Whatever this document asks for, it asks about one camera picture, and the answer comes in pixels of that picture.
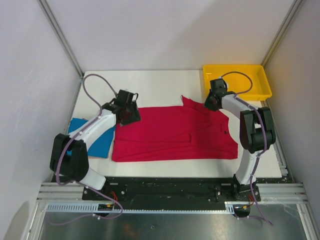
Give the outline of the red polo shirt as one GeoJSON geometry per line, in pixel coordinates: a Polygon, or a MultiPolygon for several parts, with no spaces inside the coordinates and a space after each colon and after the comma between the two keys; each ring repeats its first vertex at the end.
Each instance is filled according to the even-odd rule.
{"type": "Polygon", "coordinates": [[[117,163],[238,158],[229,118],[182,97],[180,106],[143,107],[141,120],[117,126],[111,159],[117,163]]]}

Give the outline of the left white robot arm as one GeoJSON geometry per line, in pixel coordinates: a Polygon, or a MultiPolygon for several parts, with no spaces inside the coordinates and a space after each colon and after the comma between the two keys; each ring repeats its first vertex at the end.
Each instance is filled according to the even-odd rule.
{"type": "Polygon", "coordinates": [[[113,102],[100,107],[97,116],[68,134],[58,134],[53,141],[50,169],[56,176],[77,181],[93,188],[100,200],[110,196],[111,188],[106,177],[90,167],[88,150],[105,132],[117,124],[125,126],[141,120],[137,102],[113,102]]]}

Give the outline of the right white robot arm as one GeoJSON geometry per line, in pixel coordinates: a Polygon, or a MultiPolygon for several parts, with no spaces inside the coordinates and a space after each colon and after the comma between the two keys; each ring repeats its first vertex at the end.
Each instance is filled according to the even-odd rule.
{"type": "Polygon", "coordinates": [[[260,158],[276,141],[274,121],[268,107],[255,107],[231,91],[210,90],[204,107],[224,109],[239,119],[239,140],[243,148],[240,165],[232,178],[231,196],[242,201],[253,191],[260,158]]]}

